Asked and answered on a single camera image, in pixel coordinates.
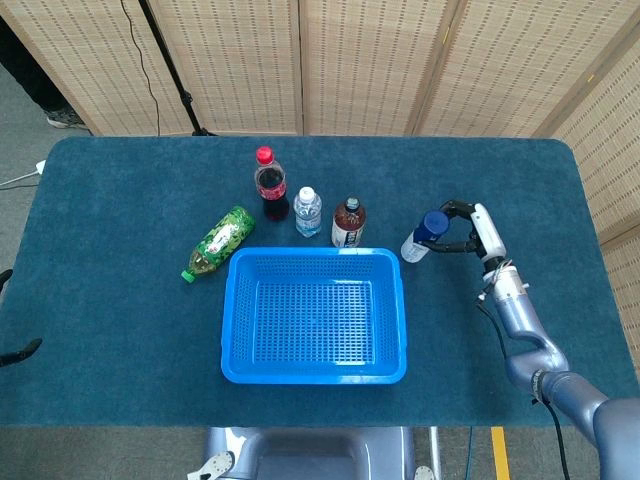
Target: shoe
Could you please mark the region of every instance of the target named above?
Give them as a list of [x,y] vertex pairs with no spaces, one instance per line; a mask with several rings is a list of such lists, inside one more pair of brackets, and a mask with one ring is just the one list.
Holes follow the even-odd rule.
[[80,116],[71,105],[67,105],[60,110],[46,112],[47,123],[55,128],[82,128],[88,130]]

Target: woven panel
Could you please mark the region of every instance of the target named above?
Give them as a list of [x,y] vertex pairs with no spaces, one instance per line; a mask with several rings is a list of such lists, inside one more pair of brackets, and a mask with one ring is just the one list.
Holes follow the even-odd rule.
[[208,130],[296,133],[300,52],[295,1],[151,3]]
[[637,0],[473,0],[423,135],[529,136]]
[[622,328],[640,377],[640,237],[605,252]]
[[[94,133],[155,135],[156,109],[119,1],[6,0],[12,26]],[[162,134],[191,132],[138,2],[126,0],[160,109]]]
[[573,149],[601,237],[640,216],[640,42],[554,136]]
[[446,1],[305,5],[306,132],[404,133]]

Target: green plastic bottle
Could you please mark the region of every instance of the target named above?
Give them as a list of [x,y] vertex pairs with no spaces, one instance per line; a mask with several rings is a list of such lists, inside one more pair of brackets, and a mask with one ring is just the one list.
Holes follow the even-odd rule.
[[192,283],[196,277],[213,272],[247,238],[256,221],[244,208],[235,206],[194,248],[182,278]]

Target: blue bottle cap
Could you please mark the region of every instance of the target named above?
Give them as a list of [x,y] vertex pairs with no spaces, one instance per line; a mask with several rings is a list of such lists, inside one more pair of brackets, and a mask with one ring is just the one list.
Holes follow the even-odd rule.
[[413,232],[414,241],[435,241],[449,230],[449,217],[439,210],[427,212]]

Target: gray floor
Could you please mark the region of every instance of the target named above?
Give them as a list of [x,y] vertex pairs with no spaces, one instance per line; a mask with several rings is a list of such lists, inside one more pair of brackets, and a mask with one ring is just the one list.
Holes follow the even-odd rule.
[[[38,106],[0,67],[0,183],[33,171],[58,140],[70,135],[86,132],[49,127]],[[32,180],[21,184],[38,181]],[[0,271],[13,265],[35,191],[0,191]],[[574,429],[564,433],[572,477],[597,479],[594,449]],[[204,436],[201,428],[0,428],[0,480],[184,479],[199,467]],[[424,429],[416,429],[422,464],[429,462],[426,438]],[[464,478],[467,440],[466,428],[441,429],[445,480]],[[511,428],[506,441],[512,479],[562,478],[553,429]],[[487,428],[475,432],[472,478],[495,478]]]

